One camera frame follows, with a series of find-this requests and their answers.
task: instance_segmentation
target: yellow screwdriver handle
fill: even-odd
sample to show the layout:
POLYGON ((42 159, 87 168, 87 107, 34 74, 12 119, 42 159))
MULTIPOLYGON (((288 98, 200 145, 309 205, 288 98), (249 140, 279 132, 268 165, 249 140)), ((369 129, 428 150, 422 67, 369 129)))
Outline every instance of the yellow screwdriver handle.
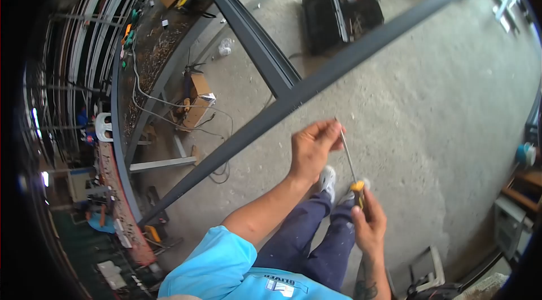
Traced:
POLYGON ((361 209, 363 209, 363 187, 365 186, 365 183, 363 181, 358 180, 357 182, 354 182, 350 185, 350 189, 354 191, 354 196, 356 199, 356 205, 359 206, 361 209))

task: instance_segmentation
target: power cord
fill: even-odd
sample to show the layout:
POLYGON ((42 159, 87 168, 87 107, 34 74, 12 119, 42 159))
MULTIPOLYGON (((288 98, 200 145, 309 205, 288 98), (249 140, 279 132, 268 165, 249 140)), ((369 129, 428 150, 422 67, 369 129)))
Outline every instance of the power cord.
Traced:
MULTIPOLYGON (((171 123, 171 124, 174 125, 176 128, 181 128, 181 129, 185 129, 185 130, 200 130, 200 131, 202 131, 202 132, 204 132, 204 133, 207 133, 207 134, 219 136, 222 140, 226 141, 226 139, 224 138, 224 136, 222 136, 222 135, 220 135, 220 134, 216 134, 216 133, 209 132, 209 131, 207 131, 207 130, 204 130, 204 129, 199 128, 201 125, 203 125, 203 123, 200 124, 200 125, 198 125, 197 127, 186 127, 186 126, 181 126, 181 125, 178 125, 178 124, 174 123, 174 122, 171 121, 171 120, 166 119, 165 117, 163 117, 163 116, 161 116, 161 115, 159 115, 159 114, 156 114, 156 113, 154 113, 154 112, 152 112, 152 111, 146 110, 145 108, 139 106, 139 104, 138 104, 138 103, 136 102, 136 100, 135 100, 135 99, 136 99, 136 95, 135 95, 135 94, 136 94, 136 86, 137 86, 139 92, 140 92, 141 94, 143 94, 144 96, 146 96, 146 97, 148 97, 148 98, 151 98, 151 99, 154 99, 154 100, 157 100, 157 101, 160 101, 160 102, 162 102, 162 103, 171 105, 171 106, 181 107, 181 108, 184 108, 184 107, 199 107, 199 108, 213 109, 213 110, 215 110, 215 111, 218 111, 218 112, 220 112, 220 113, 225 114, 225 115, 226 115, 227 117, 229 117, 229 119, 231 120, 230 134, 229 134, 228 138, 231 137, 231 135, 233 134, 233 131, 234 131, 234 119, 233 119, 233 117, 232 117, 231 115, 229 115, 228 113, 226 113, 226 112, 224 112, 224 111, 222 111, 222 110, 220 110, 220 109, 218 109, 218 108, 211 107, 211 106, 198 106, 198 105, 180 105, 180 104, 173 104, 173 103, 170 103, 169 101, 165 101, 165 100, 162 100, 162 99, 155 98, 155 97, 153 97, 153 96, 151 96, 151 95, 149 95, 149 94, 143 92, 143 90, 141 89, 141 86, 140 86, 140 84, 139 84, 139 73, 138 73, 138 71, 137 71, 137 64, 136 64, 136 59, 135 59, 135 58, 136 58, 136 56, 135 56, 135 55, 136 55, 136 54, 135 54, 135 53, 136 53, 136 49, 135 49, 135 46, 136 46, 136 43, 135 43, 135 42, 136 42, 136 37, 137 37, 137 31, 136 31, 135 34, 134 34, 134 38, 133 38, 133 42, 132 42, 133 69, 134 69, 134 73, 135 73, 135 77, 136 77, 136 81, 134 82, 134 87, 133 87, 133 89, 132 89, 132 102, 134 103, 134 105, 135 105, 137 108, 139 108, 140 110, 142 110, 142 111, 145 111, 145 112, 147 112, 147 113, 149 113, 149 114, 152 114, 152 115, 154 115, 154 116, 157 116, 157 117, 159 117, 160 119, 165 120, 165 121, 171 123)), ((209 118, 207 121, 211 121, 211 120, 214 118, 214 116, 215 116, 215 114, 213 114, 213 115, 211 116, 211 118, 209 118)), ((214 174, 214 175, 224 175, 224 174, 225 174, 225 175, 226 175, 226 178, 225 178, 224 181, 216 181, 211 175, 208 175, 209 179, 211 179, 211 180, 212 180, 214 183, 216 183, 216 184, 219 184, 219 185, 220 185, 220 184, 222 184, 222 183, 225 183, 225 182, 230 178, 230 166, 229 166, 229 161, 226 162, 226 164, 224 165, 224 169, 222 170, 221 173, 216 173, 216 171, 214 171, 214 172, 212 172, 212 174, 214 174)))

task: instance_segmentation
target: person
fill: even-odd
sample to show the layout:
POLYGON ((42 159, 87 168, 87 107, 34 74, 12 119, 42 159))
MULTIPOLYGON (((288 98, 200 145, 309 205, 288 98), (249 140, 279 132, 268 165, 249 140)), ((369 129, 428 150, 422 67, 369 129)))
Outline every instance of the person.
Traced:
POLYGON ((209 229, 184 263, 160 286, 167 299, 346 299, 339 292, 350 250, 363 252, 355 293, 359 298, 390 299, 384 266, 386 216, 364 188, 364 211, 349 192, 335 209, 335 170, 326 166, 330 151, 343 148, 335 120, 315 122, 292 136, 292 163, 273 189, 209 229), (320 192, 301 202, 318 182, 320 192), (330 225, 322 243, 310 251, 322 219, 330 225), (280 223, 256 254, 255 246, 280 223))
POLYGON ((115 234, 115 227, 113 226, 113 218, 105 214, 106 206, 102 205, 100 213, 92 212, 88 202, 82 206, 82 211, 85 214, 88 224, 97 231, 115 234))

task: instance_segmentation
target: light fixture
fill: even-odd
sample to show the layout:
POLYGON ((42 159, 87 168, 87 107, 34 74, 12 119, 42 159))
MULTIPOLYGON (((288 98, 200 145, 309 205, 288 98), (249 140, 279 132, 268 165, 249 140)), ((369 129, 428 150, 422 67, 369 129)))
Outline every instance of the light fixture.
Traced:
POLYGON ((43 184, 46 187, 49 187, 49 173, 47 172, 41 172, 41 176, 43 177, 43 184))

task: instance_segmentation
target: yellow tool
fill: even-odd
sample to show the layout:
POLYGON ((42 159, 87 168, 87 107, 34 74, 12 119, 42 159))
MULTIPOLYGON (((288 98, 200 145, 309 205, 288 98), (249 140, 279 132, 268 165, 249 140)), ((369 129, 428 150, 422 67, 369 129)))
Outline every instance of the yellow tool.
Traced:
POLYGON ((352 171, 353 183, 350 185, 350 189, 354 191, 354 197, 356 199, 356 205, 363 209, 363 204, 365 203, 365 198, 363 197, 363 187, 365 183, 362 180, 356 179, 356 174, 354 173, 354 166, 352 165, 352 158, 350 158, 350 152, 348 152, 348 146, 346 146, 346 139, 344 139, 344 133, 342 129, 340 130, 340 139, 342 145, 344 146, 344 152, 346 152, 346 157, 348 158, 348 164, 350 165, 350 170, 352 171))
MULTIPOLYGON (((190 98, 186 98, 184 101, 183 101, 183 105, 190 105, 190 98)), ((184 111, 185 112, 188 112, 190 110, 190 107, 186 106, 184 108, 184 111)))
POLYGON ((175 4, 175 8, 178 10, 186 10, 188 6, 190 5, 190 2, 192 0, 177 0, 177 3, 175 4))

